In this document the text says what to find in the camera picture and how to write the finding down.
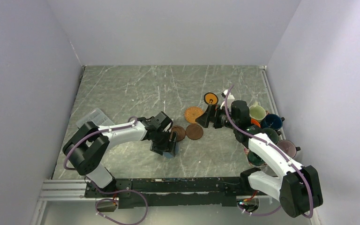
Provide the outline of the orange glossy mug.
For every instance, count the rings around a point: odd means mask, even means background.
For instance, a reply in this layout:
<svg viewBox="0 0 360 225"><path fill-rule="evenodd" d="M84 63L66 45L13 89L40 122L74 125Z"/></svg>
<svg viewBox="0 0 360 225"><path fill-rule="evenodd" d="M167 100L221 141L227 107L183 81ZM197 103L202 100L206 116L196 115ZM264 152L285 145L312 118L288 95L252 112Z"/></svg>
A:
<svg viewBox="0 0 360 225"><path fill-rule="evenodd" d="M251 124L252 124L252 125L256 125L256 126L258 126L258 127L261 127L260 123L259 123L257 120L255 120L255 119L251 119Z"/></svg>

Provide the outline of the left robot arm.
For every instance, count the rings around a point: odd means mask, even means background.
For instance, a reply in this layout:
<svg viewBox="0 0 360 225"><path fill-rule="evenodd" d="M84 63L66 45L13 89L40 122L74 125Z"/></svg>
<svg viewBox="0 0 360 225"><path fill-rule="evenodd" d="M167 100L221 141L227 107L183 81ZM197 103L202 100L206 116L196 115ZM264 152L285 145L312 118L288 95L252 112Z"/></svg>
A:
<svg viewBox="0 0 360 225"><path fill-rule="evenodd" d="M116 179L101 163L105 152L127 142L151 141L150 151L173 158L178 152L178 134L172 126L173 120L163 111L149 118L132 116L113 126L86 122L64 145L63 167L91 180L103 196L112 196Z"/></svg>

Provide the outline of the orange black cup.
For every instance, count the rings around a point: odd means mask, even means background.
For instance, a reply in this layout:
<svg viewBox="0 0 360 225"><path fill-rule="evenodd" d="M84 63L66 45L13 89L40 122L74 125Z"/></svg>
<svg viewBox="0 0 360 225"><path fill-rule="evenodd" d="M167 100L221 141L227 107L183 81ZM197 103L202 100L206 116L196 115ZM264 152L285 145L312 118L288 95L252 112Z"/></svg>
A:
<svg viewBox="0 0 360 225"><path fill-rule="evenodd" d="M218 96L212 92L207 92L204 94L203 100L208 105L216 105L218 103Z"/></svg>

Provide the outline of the dark wooden coaster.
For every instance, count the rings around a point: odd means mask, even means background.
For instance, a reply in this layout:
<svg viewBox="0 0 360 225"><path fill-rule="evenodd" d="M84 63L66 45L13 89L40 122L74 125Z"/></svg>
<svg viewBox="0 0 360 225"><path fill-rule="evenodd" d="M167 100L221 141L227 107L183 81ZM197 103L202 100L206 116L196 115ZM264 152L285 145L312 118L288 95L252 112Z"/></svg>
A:
<svg viewBox="0 0 360 225"><path fill-rule="evenodd" d="M198 124L190 124L186 128L186 136L191 140L198 140L203 136L203 128Z"/></svg>
<svg viewBox="0 0 360 225"><path fill-rule="evenodd" d="M170 136L170 138L173 139L175 134L177 135L176 136L176 142L180 142L185 138L186 131L185 131L185 129L183 127L176 125L176 126L173 126L171 128L171 136Z"/></svg>

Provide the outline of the cream green mug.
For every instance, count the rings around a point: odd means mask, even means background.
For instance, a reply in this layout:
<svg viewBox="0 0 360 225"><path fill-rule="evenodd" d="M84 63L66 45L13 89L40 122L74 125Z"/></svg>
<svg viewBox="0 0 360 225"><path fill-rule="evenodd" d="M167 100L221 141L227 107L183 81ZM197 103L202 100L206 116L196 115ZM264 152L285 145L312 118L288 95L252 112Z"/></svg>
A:
<svg viewBox="0 0 360 225"><path fill-rule="evenodd" d="M249 115L252 119L261 122L266 117L267 112L257 101L255 101L249 107Z"/></svg>

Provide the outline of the woven orange coaster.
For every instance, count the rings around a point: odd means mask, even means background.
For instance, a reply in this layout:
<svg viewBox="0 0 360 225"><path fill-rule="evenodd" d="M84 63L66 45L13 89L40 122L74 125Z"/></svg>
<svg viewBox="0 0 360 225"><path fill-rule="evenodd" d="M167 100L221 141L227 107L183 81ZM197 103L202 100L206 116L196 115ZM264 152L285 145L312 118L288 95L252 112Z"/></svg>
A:
<svg viewBox="0 0 360 225"><path fill-rule="evenodd" d="M204 113L204 111L202 110L202 108L197 107L197 106L192 106L185 110L184 117L187 122L189 122L191 124L196 124L195 120L198 117L200 117L201 115L203 115L203 113Z"/></svg>

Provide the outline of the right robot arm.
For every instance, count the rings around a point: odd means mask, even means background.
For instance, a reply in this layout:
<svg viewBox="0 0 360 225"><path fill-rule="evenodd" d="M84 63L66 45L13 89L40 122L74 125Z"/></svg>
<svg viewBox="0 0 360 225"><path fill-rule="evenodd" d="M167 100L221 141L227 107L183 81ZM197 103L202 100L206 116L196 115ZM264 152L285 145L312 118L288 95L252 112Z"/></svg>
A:
<svg viewBox="0 0 360 225"><path fill-rule="evenodd" d="M314 208L323 204L317 170L287 156L262 128L253 124L245 101L235 100L229 108L215 104L212 99L206 100L206 103L206 111L196 122L204 128L212 124L214 128L232 129L236 140L276 174L272 177L259 168L242 172L239 184L244 194L261 191L279 201L285 213L293 218L312 213Z"/></svg>

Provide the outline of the blue round coaster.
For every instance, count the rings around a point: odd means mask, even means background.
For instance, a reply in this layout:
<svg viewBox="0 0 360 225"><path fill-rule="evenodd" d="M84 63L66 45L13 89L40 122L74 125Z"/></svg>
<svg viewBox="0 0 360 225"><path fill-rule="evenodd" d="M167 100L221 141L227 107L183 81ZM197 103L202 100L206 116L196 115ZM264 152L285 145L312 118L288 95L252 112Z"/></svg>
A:
<svg viewBox="0 0 360 225"><path fill-rule="evenodd" d="M177 143L174 143L170 148L169 151L163 152L163 156L165 158L174 158L179 153L179 145Z"/></svg>

